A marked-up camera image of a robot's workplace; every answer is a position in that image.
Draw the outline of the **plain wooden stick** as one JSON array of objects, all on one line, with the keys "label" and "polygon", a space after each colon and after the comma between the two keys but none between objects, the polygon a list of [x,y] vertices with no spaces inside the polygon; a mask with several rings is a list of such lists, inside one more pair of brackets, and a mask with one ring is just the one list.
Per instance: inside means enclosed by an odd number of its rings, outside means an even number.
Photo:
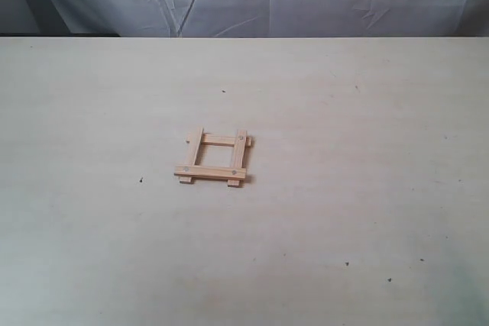
[{"label": "plain wooden stick", "polygon": [[179,182],[182,184],[190,184],[193,182],[193,177],[189,176],[189,173],[192,172],[192,168],[196,165],[203,134],[203,127],[198,127],[197,129],[189,133],[189,136],[187,138],[188,151],[183,164],[184,176],[179,176]]}]

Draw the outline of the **wooden stick with screws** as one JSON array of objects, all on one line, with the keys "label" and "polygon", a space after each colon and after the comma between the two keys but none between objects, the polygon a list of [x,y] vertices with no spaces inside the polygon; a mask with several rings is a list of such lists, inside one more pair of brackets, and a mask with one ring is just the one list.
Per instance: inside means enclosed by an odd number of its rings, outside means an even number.
[{"label": "wooden stick with screws", "polygon": [[232,150],[232,179],[228,180],[228,187],[239,187],[241,179],[238,176],[241,174],[243,168],[243,159],[245,156],[245,148],[247,146],[247,131],[238,130],[235,136],[235,142]]}]

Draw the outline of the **horizontal wooden stick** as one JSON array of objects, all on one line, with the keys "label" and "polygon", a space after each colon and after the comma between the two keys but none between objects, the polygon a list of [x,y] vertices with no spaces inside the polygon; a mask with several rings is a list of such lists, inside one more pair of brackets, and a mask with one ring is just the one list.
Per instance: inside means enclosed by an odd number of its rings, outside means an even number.
[{"label": "horizontal wooden stick", "polygon": [[[186,142],[190,142],[191,134],[186,137]],[[201,144],[207,144],[212,146],[223,146],[223,147],[233,147],[235,145],[235,137],[229,136],[219,136],[215,134],[204,133],[201,138]],[[252,137],[247,137],[246,147],[252,147],[253,140]]]}]

